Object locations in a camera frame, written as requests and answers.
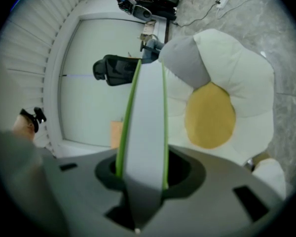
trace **green strap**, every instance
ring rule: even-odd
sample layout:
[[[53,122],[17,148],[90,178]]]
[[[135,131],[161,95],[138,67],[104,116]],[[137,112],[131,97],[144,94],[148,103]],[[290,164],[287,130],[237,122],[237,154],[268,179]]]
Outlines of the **green strap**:
[[[127,134],[128,134],[129,119],[130,119],[131,110],[133,106],[133,100],[134,100],[137,79],[138,79],[141,64],[142,64],[142,61],[139,60],[137,63],[134,77],[133,77],[133,85],[132,85],[132,89],[130,91],[130,95],[128,99],[125,120],[123,123],[122,135],[120,138],[119,148],[116,156],[116,162],[115,162],[116,175],[120,178],[122,177],[122,174],[123,174],[123,162],[124,162],[124,153],[125,153],[126,140],[127,140]]]
[[[163,76],[163,99],[164,99],[164,166],[163,166],[163,189],[168,188],[168,170],[169,170],[169,148],[168,148],[168,101],[167,101],[167,83],[165,69],[162,61]]]

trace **black cable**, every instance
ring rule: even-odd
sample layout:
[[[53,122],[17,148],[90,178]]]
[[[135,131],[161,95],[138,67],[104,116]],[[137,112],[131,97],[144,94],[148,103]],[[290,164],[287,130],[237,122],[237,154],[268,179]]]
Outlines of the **black cable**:
[[[207,11],[207,13],[206,13],[206,15],[204,16],[204,17],[202,17],[202,18],[198,18],[198,19],[194,19],[191,23],[189,23],[189,24],[187,24],[187,25],[182,25],[182,26],[180,26],[177,22],[172,22],[172,24],[174,24],[174,25],[176,25],[176,26],[179,26],[179,27],[184,27],[184,26],[189,26],[189,25],[191,25],[191,24],[193,24],[195,21],[198,21],[198,20],[202,20],[202,19],[204,19],[207,15],[208,15],[208,13],[210,12],[210,10],[216,5],[216,4],[220,4],[220,0],[216,0],[215,1],[215,3],[211,6],[211,8]]]

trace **chair backrest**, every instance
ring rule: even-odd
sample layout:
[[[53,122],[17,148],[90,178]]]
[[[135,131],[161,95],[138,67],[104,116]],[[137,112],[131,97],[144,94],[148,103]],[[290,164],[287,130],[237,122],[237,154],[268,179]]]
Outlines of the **chair backrest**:
[[[93,74],[97,80],[106,80],[109,86],[131,83],[139,59],[106,55],[100,63],[93,66]]]

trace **gray cushion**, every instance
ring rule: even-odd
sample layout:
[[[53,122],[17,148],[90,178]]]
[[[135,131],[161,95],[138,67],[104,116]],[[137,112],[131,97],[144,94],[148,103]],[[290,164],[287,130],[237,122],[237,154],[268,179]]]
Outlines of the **gray cushion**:
[[[180,36],[169,41],[162,48],[159,61],[194,89],[211,80],[193,36]]]

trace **gray marble floor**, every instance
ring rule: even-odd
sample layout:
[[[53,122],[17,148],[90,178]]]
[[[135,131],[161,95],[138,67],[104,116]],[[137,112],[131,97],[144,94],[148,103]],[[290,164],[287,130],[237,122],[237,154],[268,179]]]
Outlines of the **gray marble floor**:
[[[202,18],[216,0],[181,0],[180,25]],[[215,28],[234,36],[246,48],[264,52],[275,71],[274,128],[268,152],[276,158],[289,187],[296,187],[296,24],[280,0],[229,0],[217,13],[216,6],[203,20],[180,28],[170,25],[170,39]]]

